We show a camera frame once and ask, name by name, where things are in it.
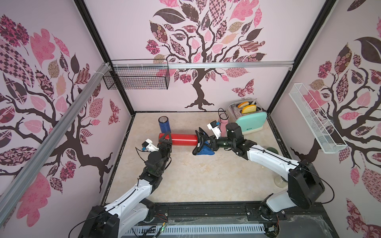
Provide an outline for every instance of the beige tabletop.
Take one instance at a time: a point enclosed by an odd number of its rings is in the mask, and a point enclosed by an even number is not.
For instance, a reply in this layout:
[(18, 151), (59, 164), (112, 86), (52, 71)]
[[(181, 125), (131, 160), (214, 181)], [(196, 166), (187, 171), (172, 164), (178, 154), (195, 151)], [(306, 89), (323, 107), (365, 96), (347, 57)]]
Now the beige tabletop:
[[(106, 202), (112, 202), (129, 190), (142, 173), (144, 162), (135, 147), (151, 139), (158, 143), (158, 118), (169, 118), (175, 134), (195, 134), (199, 127), (212, 135), (207, 124), (218, 120), (216, 112), (137, 113), (124, 147)], [(267, 121), (263, 129), (244, 135), (264, 148), (280, 149)], [(276, 173), (252, 161), (219, 149), (215, 155), (192, 155), (194, 147), (173, 146), (172, 163), (165, 170), (159, 187), (148, 197), (153, 202), (198, 201), (261, 201), (279, 188), (274, 183)], [(140, 152), (143, 159), (148, 153)]]

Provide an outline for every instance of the wall-mounted basket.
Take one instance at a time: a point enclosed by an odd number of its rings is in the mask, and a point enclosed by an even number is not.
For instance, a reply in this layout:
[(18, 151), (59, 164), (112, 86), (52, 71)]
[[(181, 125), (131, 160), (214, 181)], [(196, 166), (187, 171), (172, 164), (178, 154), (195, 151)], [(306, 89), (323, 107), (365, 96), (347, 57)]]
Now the wall-mounted basket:
[(324, 153), (337, 153), (348, 145), (302, 83), (295, 83), (289, 96), (306, 120)]
[[(123, 61), (131, 61), (131, 64), (114, 64), (114, 72), (109, 71), (103, 76), (108, 89), (168, 89), (170, 76), (167, 60), (131, 59)], [(119, 78), (121, 85), (114, 80), (115, 77)]]

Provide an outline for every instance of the blue cloth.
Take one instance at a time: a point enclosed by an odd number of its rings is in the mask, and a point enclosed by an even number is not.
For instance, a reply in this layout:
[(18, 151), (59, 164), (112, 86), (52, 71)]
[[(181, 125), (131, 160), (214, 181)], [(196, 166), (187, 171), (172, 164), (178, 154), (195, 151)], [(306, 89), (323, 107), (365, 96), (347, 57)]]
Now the blue cloth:
[(212, 149), (210, 149), (209, 147), (203, 145), (200, 152), (197, 153), (197, 155), (214, 155), (214, 151), (212, 151)]

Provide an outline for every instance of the butterfly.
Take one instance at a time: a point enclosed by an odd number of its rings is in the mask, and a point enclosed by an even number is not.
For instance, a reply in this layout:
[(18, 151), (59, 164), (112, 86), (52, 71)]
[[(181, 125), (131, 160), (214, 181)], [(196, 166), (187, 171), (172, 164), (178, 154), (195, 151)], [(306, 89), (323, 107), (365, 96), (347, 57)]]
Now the butterfly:
[(114, 102), (111, 101), (111, 99), (110, 99), (110, 107), (111, 107), (111, 110), (112, 110), (112, 115), (109, 118), (109, 125), (114, 123), (114, 122), (115, 123), (119, 122), (119, 117), (118, 117), (117, 114), (119, 114), (119, 111), (120, 111), (118, 106), (115, 106)]
[(247, 94), (254, 94), (253, 91), (254, 79), (250, 80), (245, 88), (233, 88), (232, 91), (238, 93), (239, 97), (244, 97)]

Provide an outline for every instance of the tree branch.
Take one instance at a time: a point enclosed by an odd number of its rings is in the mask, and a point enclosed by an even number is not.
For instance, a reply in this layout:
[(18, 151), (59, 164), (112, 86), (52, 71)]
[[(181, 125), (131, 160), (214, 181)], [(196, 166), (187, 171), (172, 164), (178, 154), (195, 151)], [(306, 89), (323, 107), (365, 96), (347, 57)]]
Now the tree branch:
[(16, 126), (13, 127), (13, 126), (0, 126), (0, 130), (12, 130), (12, 131), (15, 131), (19, 136), (21, 136), (23, 139), (26, 139), (26, 138), (32, 138), (34, 139), (35, 141), (37, 141), (38, 143), (42, 143), (42, 140), (40, 138), (38, 138), (36, 135), (30, 133), (30, 134), (24, 134), (20, 131), (20, 124), (22, 123), (22, 120), (24, 120), (24, 117), (22, 117), (17, 123), (16, 123)]

